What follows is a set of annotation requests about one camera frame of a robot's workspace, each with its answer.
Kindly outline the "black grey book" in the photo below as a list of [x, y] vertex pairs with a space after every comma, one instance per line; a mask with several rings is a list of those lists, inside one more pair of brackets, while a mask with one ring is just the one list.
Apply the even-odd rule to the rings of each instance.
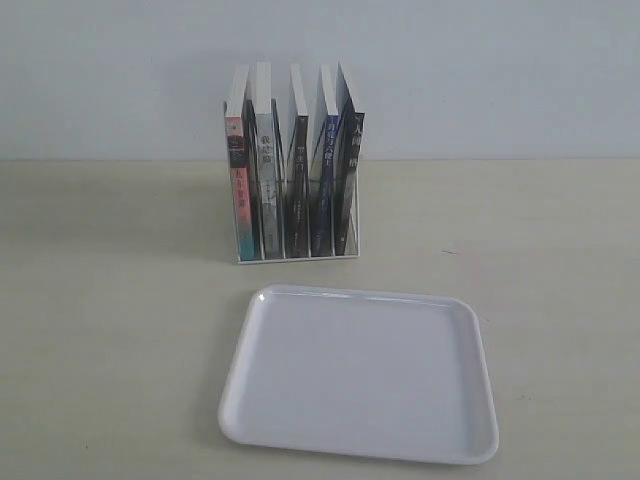
[[365, 118], [353, 75], [343, 63], [338, 64], [336, 99], [339, 128], [338, 156], [335, 160], [334, 248], [336, 255], [343, 256], [347, 246]]

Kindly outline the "white plastic tray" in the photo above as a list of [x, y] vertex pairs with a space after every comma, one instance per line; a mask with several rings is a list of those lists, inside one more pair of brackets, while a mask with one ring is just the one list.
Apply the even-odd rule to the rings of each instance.
[[479, 318], [439, 295], [257, 291], [218, 424], [244, 445], [420, 463], [479, 465], [499, 447]]

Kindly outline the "black brown book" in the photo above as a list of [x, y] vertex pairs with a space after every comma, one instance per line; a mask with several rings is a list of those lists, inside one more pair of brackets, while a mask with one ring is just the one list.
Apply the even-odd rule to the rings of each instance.
[[285, 240], [288, 258], [309, 256], [308, 125], [309, 114], [301, 67], [290, 66], [291, 133], [286, 161]]

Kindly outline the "grey white book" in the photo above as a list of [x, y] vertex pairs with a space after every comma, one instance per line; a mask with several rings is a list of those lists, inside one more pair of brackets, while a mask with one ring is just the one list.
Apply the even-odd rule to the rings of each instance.
[[283, 256], [280, 158], [276, 141], [271, 80], [271, 64], [258, 62], [254, 113], [263, 250], [266, 259]]

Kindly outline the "blue book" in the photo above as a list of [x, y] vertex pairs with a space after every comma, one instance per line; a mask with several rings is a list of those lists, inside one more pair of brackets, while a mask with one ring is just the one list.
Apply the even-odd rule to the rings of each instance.
[[334, 156], [338, 126], [339, 112], [331, 68], [322, 64], [317, 89], [314, 148], [309, 177], [310, 247], [313, 257], [333, 255]]

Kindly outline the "pink and teal book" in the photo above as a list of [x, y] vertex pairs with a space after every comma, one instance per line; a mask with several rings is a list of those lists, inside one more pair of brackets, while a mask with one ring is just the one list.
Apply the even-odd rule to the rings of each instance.
[[259, 256], [255, 208], [252, 205], [252, 142], [250, 140], [250, 67], [235, 67], [231, 89], [224, 103], [225, 138], [230, 171], [238, 258], [253, 261]]

